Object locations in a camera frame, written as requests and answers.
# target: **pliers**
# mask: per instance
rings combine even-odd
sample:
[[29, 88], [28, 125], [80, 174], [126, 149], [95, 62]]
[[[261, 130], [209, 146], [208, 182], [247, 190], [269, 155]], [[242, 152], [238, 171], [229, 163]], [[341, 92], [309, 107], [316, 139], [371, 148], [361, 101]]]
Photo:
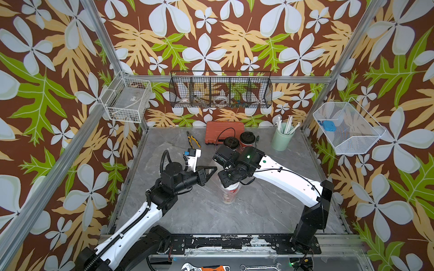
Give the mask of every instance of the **pliers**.
[[194, 138], [194, 136], [192, 134], [190, 134], [189, 131], [187, 131], [187, 138], [188, 138], [188, 142], [190, 143], [190, 147], [192, 149], [194, 149], [193, 143], [191, 142], [192, 140], [194, 140], [194, 142], [196, 142], [196, 144], [198, 145], [198, 147], [201, 148], [201, 145], [199, 144], [199, 142], [196, 140], [196, 138]]

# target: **brown wall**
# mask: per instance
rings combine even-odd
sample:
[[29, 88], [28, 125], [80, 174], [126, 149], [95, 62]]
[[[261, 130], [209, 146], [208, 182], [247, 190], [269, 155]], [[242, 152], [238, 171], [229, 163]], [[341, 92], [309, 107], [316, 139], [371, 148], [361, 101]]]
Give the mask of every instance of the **brown wall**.
[[[336, 156], [315, 122], [307, 131], [377, 270], [434, 266], [433, 7], [431, 1], [388, 1], [353, 54], [354, 65], [342, 73], [347, 87], [328, 95], [329, 101], [358, 99], [387, 129], [367, 154]], [[383, 34], [387, 28], [379, 26], [396, 21], [390, 37]]]
[[[86, 19], [80, 24], [87, 34], [65, 36], [66, 27], [75, 24], [72, 15], [83, 15], [78, 1], [66, 1], [77, 5], [70, 11], [59, 8], [63, 0], [42, 1], [36, 7], [38, 15], [31, 7], [34, 2], [0, 1], [0, 232], [19, 215], [31, 189], [43, 182], [89, 115], [95, 95], [99, 97], [113, 77]], [[28, 61], [31, 56], [22, 49], [31, 41], [35, 50], [46, 55], [36, 53], [36, 64]], [[62, 270], [72, 270], [77, 254], [96, 245], [114, 210], [133, 146], [140, 140], [137, 125], [125, 129], [124, 123], [116, 122], [116, 134], [110, 125], [111, 121], [101, 119], [95, 127], [9, 270], [62, 266]], [[114, 157], [113, 165], [107, 153], [109, 139], [113, 145], [119, 142], [119, 158]], [[89, 198], [89, 189], [100, 196]]]
[[[173, 2], [170, 7], [161, 5], [158, 1], [153, 5], [143, 2], [122, 1], [122, 3], [117, 2], [116, 5], [110, 1], [95, 2], [102, 17], [107, 19], [104, 24], [113, 45], [122, 55], [121, 61], [124, 63], [125, 70], [140, 75], [167, 75], [173, 70], [195, 70], [195, 66], [201, 60], [193, 60], [196, 58], [192, 52], [199, 53], [199, 43], [204, 45], [202, 48], [209, 47], [207, 55], [213, 53], [211, 57], [213, 60], [210, 60], [211, 67], [205, 64], [203, 66], [205, 70], [221, 70], [226, 73], [244, 68], [249, 70], [243, 67], [246, 66], [243, 62], [247, 57], [250, 63], [255, 62], [256, 66], [252, 66], [254, 74], [259, 71], [271, 71], [272, 75], [282, 75], [285, 67], [295, 62], [295, 59], [289, 56], [293, 56], [295, 51], [300, 54], [302, 50], [305, 52], [302, 53], [305, 67], [309, 65], [313, 67], [311, 73], [308, 68], [302, 70], [301, 65], [298, 64], [293, 72], [284, 75], [328, 75], [339, 59], [366, 5], [364, 1], [358, 0], [352, 4], [352, 8], [349, 7], [349, 2], [343, 1], [305, 0], [290, 3], [287, 9], [292, 12], [290, 18], [295, 23], [288, 23], [285, 28], [285, 11], [279, 14], [273, 13], [273, 10], [278, 10], [279, 7], [283, 9], [283, 6], [271, 4], [269, 0], [180, 0]], [[163, 8], [180, 10], [178, 21], [174, 23], [168, 11], [165, 12], [166, 20], [162, 16], [151, 17]], [[200, 25], [200, 21], [203, 21], [201, 15], [202, 13], [205, 15], [207, 8], [212, 11], [207, 19], [210, 31], [206, 29], [207, 23], [204, 26]], [[274, 20], [277, 18], [277, 26], [272, 33], [266, 31], [266, 28], [272, 25], [271, 18]], [[316, 19], [321, 19], [322, 23], [318, 23], [317, 31], [316, 26], [313, 25]], [[154, 28], [150, 25], [150, 21], [156, 22]], [[167, 26], [165, 34], [158, 28], [162, 25]], [[280, 53], [285, 49], [282, 56], [286, 57], [281, 57], [279, 60]], [[269, 126], [278, 114], [284, 115], [284, 118], [293, 114], [299, 116], [301, 120], [304, 119], [321, 87], [274, 85], [271, 108], [257, 110], [216, 108], [211, 112], [206, 108], [172, 109], [167, 100], [168, 84], [159, 83], [153, 88], [155, 98], [150, 102], [150, 108], [145, 116], [150, 126], [158, 127], [202, 126], [210, 120], [228, 118], [233, 121], [244, 121], [247, 126]], [[300, 96], [305, 101], [303, 104], [299, 102], [298, 105]], [[282, 112], [278, 110], [279, 106], [287, 110]]]

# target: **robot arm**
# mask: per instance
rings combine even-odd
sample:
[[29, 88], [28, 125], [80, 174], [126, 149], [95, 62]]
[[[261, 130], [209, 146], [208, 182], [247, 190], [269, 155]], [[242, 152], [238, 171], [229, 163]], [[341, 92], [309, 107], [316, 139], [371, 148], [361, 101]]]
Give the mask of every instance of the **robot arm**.
[[115, 234], [99, 244], [95, 251], [85, 248], [76, 260], [76, 270], [115, 270], [145, 231], [172, 208], [181, 191], [190, 189], [195, 184], [204, 186], [217, 171], [217, 167], [196, 166], [200, 154], [200, 150], [188, 149], [185, 153], [186, 166], [188, 163], [188, 168], [192, 170], [187, 171], [187, 167], [183, 170], [180, 163], [172, 162], [165, 151], [161, 165], [166, 155], [169, 164], [161, 172], [155, 185], [146, 191], [146, 202]]
[[223, 187], [254, 176], [299, 199], [305, 207], [291, 243], [294, 252], [309, 251], [316, 231], [326, 227], [333, 192], [331, 182], [325, 180], [320, 183], [307, 179], [254, 147], [246, 147], [242, 153], [238, 153], [222, 145], [213, 159], [224, 168], [218, 173]]

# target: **blue block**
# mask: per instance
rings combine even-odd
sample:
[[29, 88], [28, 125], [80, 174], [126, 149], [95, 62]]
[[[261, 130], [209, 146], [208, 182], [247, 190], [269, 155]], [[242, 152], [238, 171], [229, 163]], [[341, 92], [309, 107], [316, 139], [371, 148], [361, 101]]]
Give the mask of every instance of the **blue block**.
[[322, 126], [324, 127], [324, 130], [327, 132], [334, 132], [336, 131], [336, 126], [333, 123], [333, 121], [323, 121]]

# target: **green cup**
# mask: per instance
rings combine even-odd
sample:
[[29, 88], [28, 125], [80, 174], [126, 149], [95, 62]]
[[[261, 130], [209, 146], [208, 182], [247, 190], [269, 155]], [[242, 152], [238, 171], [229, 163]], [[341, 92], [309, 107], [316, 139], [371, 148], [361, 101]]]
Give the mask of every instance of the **green cup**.
[[[285, 131], [286, 123], [282, 123], [282, 130]], [[276, 131], [274, 132], [273, 140], [271, 141], [271, 147], [278, 151], [286, 150], [289, 141], [293, 137], [293, 134], [283, 134], [276, 127]]]

